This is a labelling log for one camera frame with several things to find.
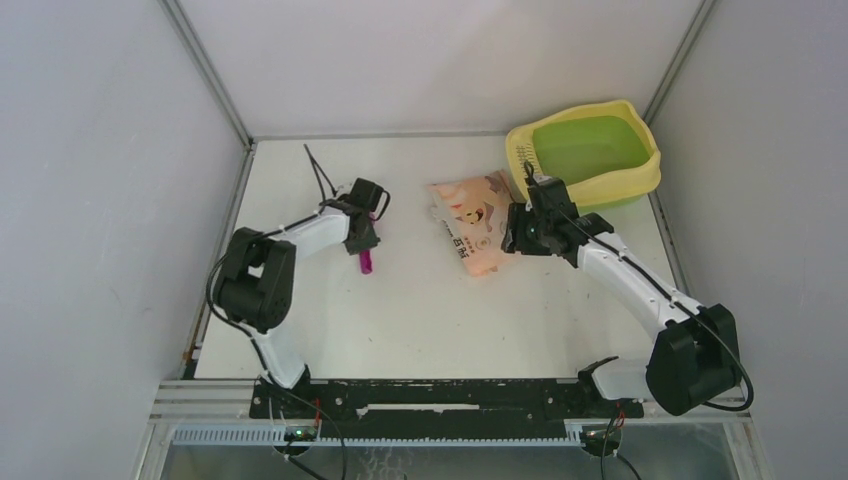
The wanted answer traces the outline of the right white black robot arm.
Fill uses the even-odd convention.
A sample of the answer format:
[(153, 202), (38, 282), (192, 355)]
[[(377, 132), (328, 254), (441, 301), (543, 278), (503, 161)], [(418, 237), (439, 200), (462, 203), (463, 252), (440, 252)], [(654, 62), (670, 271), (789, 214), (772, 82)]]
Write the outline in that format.
[(578, 212), (562, 180), (529, 174), (526, 184), (527, 202), (509, 207), (503, 251), (565, 260), (605, 287), (652, 342), (646, 360), (611, 356), (581, 371), (584, 412), (602, 416), (624, 399), (652, 400), (675, 416), (751, 407), (754, 386), (725, 306), (705, 306), (656, 275), (602, 216)]

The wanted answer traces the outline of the magenta plastic scoop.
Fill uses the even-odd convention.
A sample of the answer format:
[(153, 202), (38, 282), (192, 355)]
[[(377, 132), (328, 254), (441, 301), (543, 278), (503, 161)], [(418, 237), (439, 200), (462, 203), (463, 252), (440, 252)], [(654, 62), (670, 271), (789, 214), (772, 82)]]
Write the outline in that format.
[(373, 260), (372, 253), (370, 249), (363, 250), (358, 254), (359, 258), (359, 266), (360, 271), (363, 275), (370, 275), (373, 273)]

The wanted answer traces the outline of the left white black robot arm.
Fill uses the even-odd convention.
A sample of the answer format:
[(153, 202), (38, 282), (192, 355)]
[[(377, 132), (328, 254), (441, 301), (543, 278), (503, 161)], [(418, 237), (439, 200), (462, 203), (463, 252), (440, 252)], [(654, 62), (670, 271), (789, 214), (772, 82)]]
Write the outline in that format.
[(371, 251), (378, 246), (375, 224), (391, 194), (363, 178), (324, 199), (307, 217), (275, 230), (237, 229), (214, 264), (205, 287), (210, 313), (243, 333), (254, 349), (261, 376), (277, 388), (274, 404), (290, 417), (311, 407), (311, 388), (300, 380), (307, 365), (284, 325), (294, 298), (296, 265), (327, 248), (342, 245), (373, 272)]

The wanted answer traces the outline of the pink cat litter bag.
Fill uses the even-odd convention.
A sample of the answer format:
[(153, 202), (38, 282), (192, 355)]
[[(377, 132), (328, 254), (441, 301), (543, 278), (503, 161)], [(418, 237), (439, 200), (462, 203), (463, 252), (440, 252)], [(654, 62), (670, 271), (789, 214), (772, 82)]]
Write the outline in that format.
[(443, 222), (453, 248), (473, 277), (494, 273), (509, 257), (502, 250), (509, 206), (513, 203), (505, 172), (430, 184), (434, 217)]

